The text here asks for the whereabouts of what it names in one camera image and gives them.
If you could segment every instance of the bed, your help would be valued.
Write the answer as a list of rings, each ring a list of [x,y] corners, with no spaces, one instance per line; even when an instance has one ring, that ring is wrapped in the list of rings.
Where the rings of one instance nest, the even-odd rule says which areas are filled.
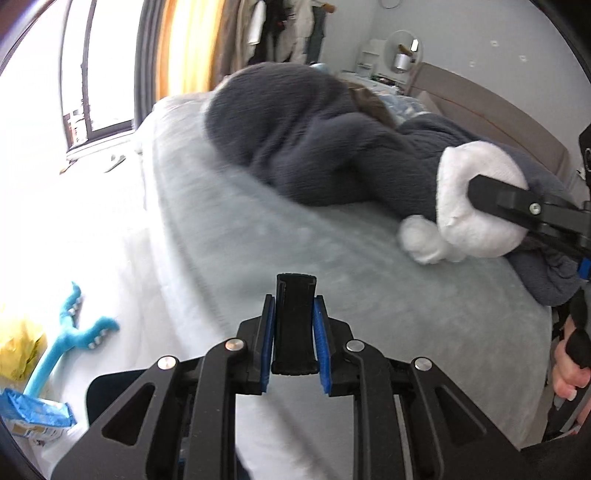
[[[511,102],[455,73],[421,64],[407,94],[429,110],[483,137],[520,148],[565,185],[574,173],[569,152],[556,137]]]
[[[137,133],[152,253],[183,355],[259,315],[278,273],[312,274],[329,315],[386,356],[432,358],[521,445],[544,388],[551,317],[508,263],[420,266],[377,205],[278,197],[206,141],[208,95],[161,100]],[[238,399],[239,454],[255,480],[349,479],[352,414],[352,400],[326,398],[315,376],[272,377],[267,395]]]

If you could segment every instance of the blue toy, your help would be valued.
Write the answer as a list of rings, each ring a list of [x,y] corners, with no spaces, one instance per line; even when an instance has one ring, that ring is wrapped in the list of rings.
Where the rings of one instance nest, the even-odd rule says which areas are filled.
[[[99,318],[95,324],[87,330],[81,331],[74,326],[76,312],[82,302],[80,287],[72,282],[72,294],[66,299],[60,310],[61,332],[56,341],[51,345],[43,357],[39,360],[33,374],[27,383],[24,394],[38,397],[49,375],[64,353],[74,347],[92,350],[101,343],[110,331],[118,331],[119,324],[108,317]]]

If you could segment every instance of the blue package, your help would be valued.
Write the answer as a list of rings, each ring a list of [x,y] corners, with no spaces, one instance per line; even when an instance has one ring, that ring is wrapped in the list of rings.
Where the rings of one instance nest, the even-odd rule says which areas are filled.
[[[0,393],[0,416],[13,434],[54,440],[76,425],[67,403],[29,397],[10,388]]]

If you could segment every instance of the bed headboard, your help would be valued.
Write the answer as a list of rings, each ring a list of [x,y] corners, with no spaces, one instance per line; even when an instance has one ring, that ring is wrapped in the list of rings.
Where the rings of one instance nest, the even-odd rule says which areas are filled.
[[[443,116],[478,135],[525,150],[563,183],[570,180],[569,153],[562,143],[503,97],[428,63],[419,67],[407,93],[418,97],[421,92],[428,93]]]

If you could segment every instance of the window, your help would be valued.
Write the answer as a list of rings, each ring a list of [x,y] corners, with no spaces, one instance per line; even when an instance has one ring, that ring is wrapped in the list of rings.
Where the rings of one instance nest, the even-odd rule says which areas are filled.
[[[72,1],[61,58],[61,99],[70,149],[131,129],[143,3]]]

